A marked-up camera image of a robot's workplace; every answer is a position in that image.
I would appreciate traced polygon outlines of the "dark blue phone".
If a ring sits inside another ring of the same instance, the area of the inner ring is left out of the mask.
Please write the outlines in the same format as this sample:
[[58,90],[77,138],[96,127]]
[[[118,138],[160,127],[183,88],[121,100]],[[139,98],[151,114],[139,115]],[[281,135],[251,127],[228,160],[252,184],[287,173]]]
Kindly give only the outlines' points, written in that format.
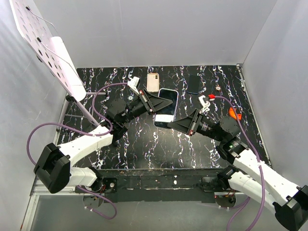
[[190,75],[187,87],[187,93],[189,94],[198,94],[200,88],[201,78],[196,75]]

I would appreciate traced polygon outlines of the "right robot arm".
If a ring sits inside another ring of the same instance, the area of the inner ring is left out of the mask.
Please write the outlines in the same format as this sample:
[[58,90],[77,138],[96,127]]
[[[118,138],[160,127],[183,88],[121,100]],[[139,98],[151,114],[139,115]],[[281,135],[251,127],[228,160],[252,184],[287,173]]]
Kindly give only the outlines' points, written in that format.
[[299,187],[275,170],[258,161],[257,156],[237,134],[240,128],[234,118],[210,121],[199,110],[188,117],[170,122],[169,128],[187,135],[199,133],[219,142],[216,150],[231,166],[218,174],[218,187],[234,189],[259,202],[289,231],[299,230],[308,220],[308,187]]

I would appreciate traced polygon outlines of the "cream phone case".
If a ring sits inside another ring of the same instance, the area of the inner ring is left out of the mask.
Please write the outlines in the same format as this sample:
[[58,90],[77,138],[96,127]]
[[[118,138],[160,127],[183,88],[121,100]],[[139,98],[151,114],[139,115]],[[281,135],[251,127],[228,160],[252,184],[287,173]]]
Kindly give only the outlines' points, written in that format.
[[159,92],[160,89],[159,74],[158,73],[148,73],[147,74],[147,85],[146,89],[148,92]]

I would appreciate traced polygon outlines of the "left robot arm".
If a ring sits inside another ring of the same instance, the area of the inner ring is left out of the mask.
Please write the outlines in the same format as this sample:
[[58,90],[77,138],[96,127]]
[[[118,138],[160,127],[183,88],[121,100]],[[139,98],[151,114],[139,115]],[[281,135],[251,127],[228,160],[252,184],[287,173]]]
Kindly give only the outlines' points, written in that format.
[[172,105],[172,100],[161,98],[140,90],[136,99],[129,104],[123,99],[111,101],[106,117],[111,122],[103,122],[88,135],[56,146],[45,146],[34,173],[50,193],[58,193],[66,186],[84,186],[91,192],[100,191],[103,175],[93,167],[75,167],[75,164],[90,153],[119,140],[128,130],[125,124],[144,113],[156,113]]

